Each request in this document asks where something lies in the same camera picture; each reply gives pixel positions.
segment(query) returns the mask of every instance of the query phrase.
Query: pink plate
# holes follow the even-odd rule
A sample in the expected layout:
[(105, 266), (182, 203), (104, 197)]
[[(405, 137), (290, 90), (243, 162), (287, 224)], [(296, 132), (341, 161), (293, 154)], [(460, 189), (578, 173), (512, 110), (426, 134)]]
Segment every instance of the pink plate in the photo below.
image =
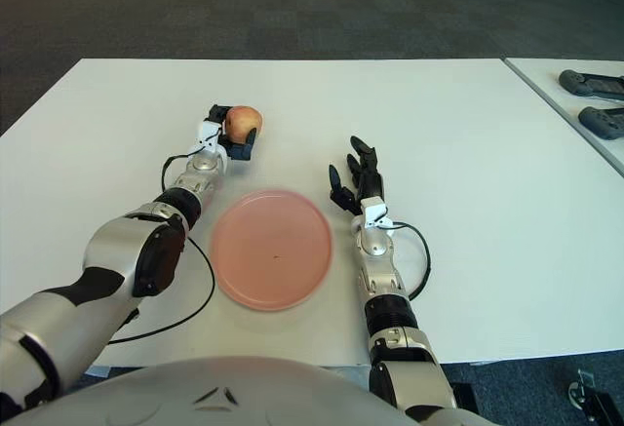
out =
[(214, 228), (219, 287), (253, 309), (279, 311), (308, 297), (332, 261), (332, 233), (302, 195), (263, 190), (243, 197)]

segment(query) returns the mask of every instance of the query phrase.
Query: silver metal arm segment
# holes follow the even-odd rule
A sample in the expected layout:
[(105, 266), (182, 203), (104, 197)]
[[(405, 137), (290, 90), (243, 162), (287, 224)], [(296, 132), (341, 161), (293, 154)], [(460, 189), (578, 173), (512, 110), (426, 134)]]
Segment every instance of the silver metal arm segment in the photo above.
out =
[(370, 391), (423, 424), (434, 424), (434, 416), (441, 415), (466, 425), (489, 424), (457, 408), (427, 335), (418, 328), (405, 285), (394, 266), (393, 229), (388, 229), (393, 222), (383, 201), (383, 179), (377, 170), (375, 149), (355, 136), (351, 137), (351, 146), (359, 157), (347, 155), (357, 194), (342, 186), (336, 168), (330, 165), (330, 198), (355, 215), (351, 231), (370, 336)]
[(73, 285), (43, 290), (0, 317), (0, 416), (65, 391), (146, 296), (174, 279), (184, 240), (213, 197), (227, 155), (204, 121), (186, 171), (153, 202), (104, 224)]
[(393, 263), (393, 223), (380, 197), (361, 201), (352, 222), (359, 288), (369, 329), (370, 390), (422, 420), (457, 407), (425, 333), (418, 329), (401, 275)]

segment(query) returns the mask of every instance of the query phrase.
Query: black joint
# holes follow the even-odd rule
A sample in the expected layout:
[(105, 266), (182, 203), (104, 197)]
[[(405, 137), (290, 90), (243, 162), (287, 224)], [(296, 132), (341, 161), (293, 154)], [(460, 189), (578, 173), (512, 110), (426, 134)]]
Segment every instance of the black joint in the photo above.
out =
[(202, 214), (202, 204), (191, 192), (181, 187), (172, 187), (159, 195), (154, 202), (171, 205), (184, 215), (188, 223), (188, 229), (195, 226), (195, 223)]
[(220, 136), (218, 144), (225, 148), (227, 156), (232, 160), (249, 161), (252, 158), (252, 150), (254, 149), (255, 136), (257, 129), (253, 128), (247, 134), (245, 143), (234, 143), (227, 136)]
[(355, 195), (347, 187), (343, 187), (340, 182), (340, 175), (333, 165), (330, 165), (330, 199), (343, 210), (347, 210), (354, 215), (362, 214), (355, 200)]
[(208, 117), (204, 120), (222, 124), (225, 120), (225, 116), (227, 116), (227, 111), (229, 111), (231, 108), (232, 106), (219, 106), (218, 104), (215, 104), (213, 105), (213, 107), (211, 107), (211, 110), (208, 113)]
[(50, 288), (41, 292), (52, 292), (64, 297), (74, 306), (103, 299), (116, 292), (124, 283), (124, 277), (114, 270), (87, 267), (74, 284), (68, 287)]
[(0, 392), (0, 423), (22, 412), (22, 408), (6, 393)]
[(385, 364), (379, 363), (370, 369), (369, 391), (392, 407), (397, 406), (397, 397), (392, 386), (392, 378)]
[(155, 296), (174, 280), (184, 233), (164, 224), (149, 235), (136, 262), (134, 297)]
[(46, 350), (28, 335), (19, 340), (19, 345), (37, 362), (46, 376), (44, 382), (25, 397), (26, 408), (54, 399), (60, 392), (60, 377), (54, 362)]
[(409, 361), (434, 363), (433, 356), (424, 348), (389, 348), (385, 338), (378, 338), (370, 350), (370, 363), (374, 366), (382, 361)]
[(441, 410), (442, 407), (437, 405), (416, 405), (406, 409), (406, 415), (418, 423), (424, 422), (436, 411)]
[(369, 335), (393, 327), (418, 329), (410, 302), (396, 294), (384, 294), (369, 300), (364, 306)]

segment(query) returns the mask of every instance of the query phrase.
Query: gray controller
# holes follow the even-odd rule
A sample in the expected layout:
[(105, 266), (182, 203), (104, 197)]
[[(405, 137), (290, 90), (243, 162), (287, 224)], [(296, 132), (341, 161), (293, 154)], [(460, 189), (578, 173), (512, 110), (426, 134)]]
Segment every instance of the gray controller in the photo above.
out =
[(604, 140), (615, 140), (624, 136), (624, 108), (586, 107), (578, 115), (578, 120), (585, 128)]

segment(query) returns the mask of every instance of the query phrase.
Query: gray carpet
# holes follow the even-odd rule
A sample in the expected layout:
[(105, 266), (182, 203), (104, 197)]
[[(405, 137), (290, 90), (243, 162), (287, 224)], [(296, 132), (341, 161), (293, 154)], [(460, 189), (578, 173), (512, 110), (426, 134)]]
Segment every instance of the gray carpet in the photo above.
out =
[[(80, 58), (624, 59), (624, 0), (0, 0), (0, 12), (0, 133)], [(566, 399), (577, 368), (624, 410), (623, 352), (445, 370), (496, 422), (580, 426)]]

